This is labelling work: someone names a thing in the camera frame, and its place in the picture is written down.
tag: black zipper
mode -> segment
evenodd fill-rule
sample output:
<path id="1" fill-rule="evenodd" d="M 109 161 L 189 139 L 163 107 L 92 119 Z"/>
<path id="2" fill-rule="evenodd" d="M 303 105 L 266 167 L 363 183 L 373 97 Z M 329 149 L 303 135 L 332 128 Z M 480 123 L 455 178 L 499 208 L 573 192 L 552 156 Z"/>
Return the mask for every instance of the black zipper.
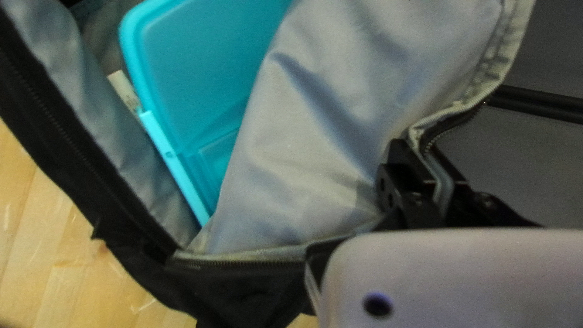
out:
<path id="1" fill-rule="evenodd" d="M 305 261 L 239 261 L 239 260 L 192 260 L 172 257 L 166 262 L 166 270 L 177 273 L 208 275 L 261 275 L 279 272 L 303 271 Z"/>
<path id="2" fill-rule="evenodd" d="M 150 239 L 155 242 L 156 247 L 163 249 L 165 254 L 172 254 L 178 247 L 175 241 L 158 226 L 127 183 L 119 177 L 115 167 L 94 143 L 77 119 L 73 109 L 48 76 L 44 66 L 27 48 L 12 21 L 2 10 L 0 10 L 0 34 L 0 40 L 2 40 L 0 43 L 0 60 L 2 61 L 0 82 L 3 80 L 5 85 L 3 89 L 8 92 L 7 96 L 14 99 L 15 104 L 15 107 L 3 110 L 6 118 L 9 119 L 6 121 L 7 125 L 27 150 L 33 151 L 31 156 L 43 171 L 76 201 L 81 210 L 90 211 L 86 217 L 94 225 L 93 237 L 105 239 L 108 245 L 109 243 L 112 245 L 113 243 L 121 245 L 133 243 L 136 238 Z M 67 126 L 71 126 L 73 134 L 68 131 Z M 59 167 L 62 171 L 55 171 L 54 167 Z M 73 177 L 89 178 L 89 180 L 72 181 L 71 179 L 75 179 Z M 92 201 L 83 199 L 86 197 L 83 191 L 87 188 L 95 190 L 95 192 L 90 192 L 97 197 L 95 204 L 102 201 L 112 204 L 112 206 L 105 206 L 105 213 L 121 214 L 129 219 L 126 221 L 131 223 L 121 222 L 121 217 L 102 217 L 101 208 L 95 208 L 95 204 L 89 205 Z M 96 190 L 102 190 L 104 197 L 101 198 Z M 118 193 L 127 196 L 120 198 Z M 111 226 L 132 229 L 132 225 L 139 228 L 139 233 L 130 233 L 131 238 L 130 235 L 121 238 L 115 236 L 116 231 L 109 231 Z M 98 234 L 100 228 L 104 233 Z"/>
<path id="3" fill-rule="evenodd" d="M 444 135 L 469 123 L 480 112 L 480 109 L 488 104 L 554 120 L 583 124 L 583 99 L 501 85 L 490 96 L 484 98 L 468 111 L 447 118 L 429 128 L 420 141 L 419 149 L 422 154 L 429 153 L 435 143 Z"/>

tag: zipper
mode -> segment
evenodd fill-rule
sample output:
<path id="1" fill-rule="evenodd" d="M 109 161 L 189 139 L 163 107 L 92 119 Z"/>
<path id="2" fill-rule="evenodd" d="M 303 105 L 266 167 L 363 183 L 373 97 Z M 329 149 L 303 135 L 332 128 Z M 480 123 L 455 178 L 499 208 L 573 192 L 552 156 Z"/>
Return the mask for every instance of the zipper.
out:
<path id="1" fill-rule="evenodd" d="M 141 222 L 140 220 L 138 220 L 137 217 L 132 213 L 132 211 L 129 210 L 128 207 L 124 204 L 124 201 L 116 195 L 115 191 L 111 188 L 111 186 L 104 178 L 104 175 L 97 170 L 94 164 L 92 164 L 90 156 L 87 156 L 86 152 L 82 149 L 82 147 L 77 142 L 75 142 L 74 138 L 72 138 L 70 133 L 67 132 L 66 128 L 64 127 L 62 120 L 60 120 L 59 117 L 55 115 L 55 113 L 51 110 L 47 102 L 43 100 L 44 97 L 43 93 L 38 92 L 37 89 L 33 86 L 33 83 L 29 82 L 29 79 L 27 78 L 28 72 L 26 70 L 22 70 L 20 67 L 25 68 L 29 67 L 28 65 L 26 65 L 27 63 L 26 61 L 29 60 L 28 56 L 32 56 L 32 54 L 29 55 L 28 53 L 29 50 L 26 48 L 24 44 L 20 46 L 19 42 L 22 41 L 20 41 L 18 37 L 15 37 L 15 39 L 16 40 L 13 40 L 13 42 L 16 43 L 16 45 L 14 46 L 15 51 L 10 51 L 6 47 L 7 43 L 0 43 L 0 60 L 2 60 L 4 67 L 7 69 L 6 71 L 9 72 L 9 75 L 12 75 L 11 78 L 13 82 L 15 82 L 15 85 L 19 85 L 20 86 L 19 89 L 25 95 L 30 96 L 29 99 L 32 100 L 30 104 L 28 104 L 30 108 L 29 110 L 30 113 L 34 115 L 35 110 L 37 110 L 36 111 L 37 113 L 41 113 L 41 117 L 44 117 L 48 126 L 52 127 L 56 132 L 57 135 L 56 137 L 61 137 L 61 139 L 64 141 L 64 145 L 68 146 L 69 149 L 72 151 L 71 155 L 75 156 L 77 160 L 79 160 L 78 162 L 79 165 L 86 169 L 89 175 L 94 177 L 95 184 L 101 187 L 105 194 L 108 197 L 110 197 L 112 203 L 115 204 L 118 207 L 118 209 L 122 213 L 124 213 L 140 229 L 141 234 L 143 235 L 142 238 L 156 240 L 157 244 L 156 246 L 163 250 L 165 254 L 167 254 L 165 255 L 165 257 L 167 257 L 168 254 L 172 254 L 172 252 L 174 252 L 177 248 L 176 243 L 173 240 L 171 240 L 169 236 L 158 235 L 159 234 L 158 232 L 153 233 L 148 232 L 147 227 L 149 226 L 149 223 Z M 21 48 L 24 49 L 24 51 L 27 51 L 27 53 L 19 57 L 19 53 L 17 52 L 17 50 Z M 100 238 L 100 236 L 96 235 L 97 228 L 99 227 L 99 222 L 97 221 L 94 224 L 95 226 L 92 238 Z"/>
<path id="2" fill-rule="evenodd" d="M 67 145 L 69 147 L 71 147 L 71 149 L 74 151 L 75 155 L 83 163 L 84 167 L 91 172 L 91 174 L 97 179 L 97 181 L 101 185 L 101 187 L 103 189 L 105 189 L 105 191 L 107 192 L 107 194 L 111 198 L 113 198 L 115 200 L 115 202 L 120 206 L 120 208 L 122 208 L 124 210 L 124 212 L 126 214 L 128 214 L 128 216 L 131 217 L 132 215 L 124 207 L 124 205 L 121 202 L 121 200 L 115 195 L 115 193 L 113 192 L 113 190 L 107 185 L 107 183 L 105 182 L 105 180 L 103 179 L 103 177 L 101 176 L 101 174 L 95 169 L 95 167 L 87 159 L 87 156 L 85 156 L 83 154 L 83 152 L 79 149 L 78 145 L 73 141 L 73 139 L 71 138 L 71 136 L 65 131 L 65 129 L 62 126 L 62 124 L 58 121 L 57 118 L 55 118 L 55 116 L 51 113 L 51 111 L 48 108 L 48 106 L 42 101 L 41 96 L 34 90 L 34 88 L 32 88 L 30 86 L 30 84 L 28 83 L 28 81 L 26 80 L 26 78 L 24 77 L 24 75 L 21 73 L 21 71 L 14 64 L 14 62 L 10 59 L 10 57 L 6 54 L 6 51 L 4 51 L 3 47 L 1 47 L 1 46 L 0 46 L 0 53 L 4 57 L 4 60 L 8 64 L 8 67 L 12 70 L 12 72 L 15 74 L 15 76 L 19 80 L 18 82 L 20 82 L 21 85 L 24 86 L 24 88 L 30 94 L 30 96 L 32 97 L 32 99 L 34 100 L 34 102 L 37 104 L 37 108 L 40 109 L 43 112 L 43 114 L 45 115 L 45 117 L 48 119 L 48 121 L 51 123 L 51 125 L 58 131 L 58 133 L 61 135 L 61 137 L 63 138 L 63 140 L 65 140 L 65 142 L 67 143 Z"/>
<path id="3" fill-rule="evenodd" d="M 490 98 L 491 96 L 488 96 L 482 101 L 480 101 L 477 105 L 470 108 L 469 110 L 461 114 L 448 117 L 442 122 L 427 129 L 427 131 L 425 131 L 419 142 L 419 149 L 422 149 L 421 151 L 422 155 L 427 155 L 431 151 L 433 146 L 435 146 L 436 142 L 443 136 L 451 132 L 454 132 L 457 129 L 470 123 L 474 119 L 474 117 L 476 117 L 476 115 L 480 113 L 482 107 L 488 104 Z"/>
<path id="4" fill-rule="evenodd" d="M 203 273 L 209 275 L 228 274 L 259 275 L 280 272 L 303 271 L 304 261 L 239 261 L 239 260 L 191 260 L 170 258 L 166 270 L 177 273 Z"/>

